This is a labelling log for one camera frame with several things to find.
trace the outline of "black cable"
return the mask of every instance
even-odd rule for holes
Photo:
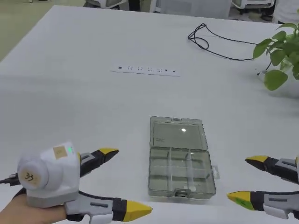
[[[0,180],[0,184],[2,184],[2,183],[9,183],[10,186],[20,185],[18,174],[17,173],[12,174],[9,176],[9,178]]]
[[[268,70],[268,68],[270,67],[271,64],[272,64],[272,62],[269,63],[269,65],[268,65],[268,67],[265,69],[265,71]]]
[[[228,56],[224,56],[224,55],[221,55],[221,54],[218,54],[218,53],[215,53],[215,52],[212,52],[209,50],[209,47],[210,47],[210,44],[207,40],[201,38],[201,37],[196,37],[196,33],[200,30],[200,29],[203,29],[203,28],[206,28],[211,34],[215,35],[216,37],[219,37],[219,38],[222,38],[222,39],[225,39],[225,40],[228,40],[228,41],[234,41],[234,42],[239,42],[239,43],[247,43],[247,44],[252,44],[252,45],[257,45],[256,43],[251,43],[251,42],[246,42],[246,41],[239,41],[239,40],[233,40],[233,39],[229,39],[229,38],[226,38],[226,37],[223,37],[223,36],[219,36],[217,34],[215,34],[214,32],[212,32],[206,24],[202,23],[200,24],[198,27],[196,27],[196,29],[190,33],[188,35],[188,40],[192,41],[193,43],[195,43],[199,48],[201,48],[202,50],[205,50],[207,52],[210,52],[214,55],[217,55],[217,56],[220,56],[220,57],[223,57],[223,58],[226,58],[226,59],[229,59],[229,60],[233,60],[233,61],[251,61],[253,60],[253,58],[248,58],[248,59],[238,59],[238,58],[231,58],[231,57],[228,57]],[[197,40],[202,40],[206,43],[207,47],[204,48],[202,45],[200,45],[199,43],[197,43]]]

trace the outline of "clear plastic box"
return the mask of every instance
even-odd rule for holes
[[[216,186],[201,120],[151,117],[151,196],[209,199]]]

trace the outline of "human hand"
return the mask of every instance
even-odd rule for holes
[[[65,219],[63,205],[46,209],[29,207],[25,194],[15,197],[0,212],[0,224],[53,224]]]

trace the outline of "black wire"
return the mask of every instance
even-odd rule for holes
[[[239,43],[247,43],[247,44],[253,44],[253,45],[257,45],[256,43],[250,43],[250,42],[246,42],[246,41],[239,41],[239,40],[233,40],[233,39],[229,39],[229,38],[226,38],[226,37],[223,37],[223,36],[219,36],[217,34],[215,34],[214,32],[212,32],[206,24],[202,23],[200,24],[198,27],[196,27],[196,29],[190,33],[188,35],[188,40],[192,41],[193,43],[195,43],[199,48],[201,48],[202,50],[205,50],[207,52],[210,52],[214,55],[218,55],[220,57],[223,57],[223,58],[226,58],[226,59],[229,59],[229,60],[234,60],[234,61],[251,61],[253,60],[253,58],[248,58],[248,59],[238,59],[238,58],[231,58],[231,57],[228,57],[228,56],[224,56],[224,55],[221,55],[221,54],[218,54],[218,53],[215,53],[215,52],[212,52],[209,50],[209,47],[210,47],[210,44],[207,40],[201,38],[201,37],[196,37],[196,33],[200,30],[200,29],[203,29],[203,28],[206,28],[211,34],[219,37],[219,38],[222,38],[222,39],[225,39],[225,40],[228,40],[228,41],[234,41],[234,42],[239,42]],[[207,47],[204,48],[202,45],[200,45],[199,43],[197,43],[197,40],[202,40],[206,43]]]
[[[7,180],[7,179],[1,180],[1,181],[0,181],[0,184],[1,184],[1,183],[8,183],[8,180]]]
[[[272,63],[272,62],[270,62],[270,64],[268,65],[268,67],[267,67],[265,70],[268,70],[268,68],[270,67],[271,63]]]

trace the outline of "power outlet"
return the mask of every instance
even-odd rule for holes
[[[178,72],[174,69],[153,68],[148,66],[132,66],[132,65],[118,65],[111,69],[112,72],[146,74],[156,76],[173,76],[180,77]]]

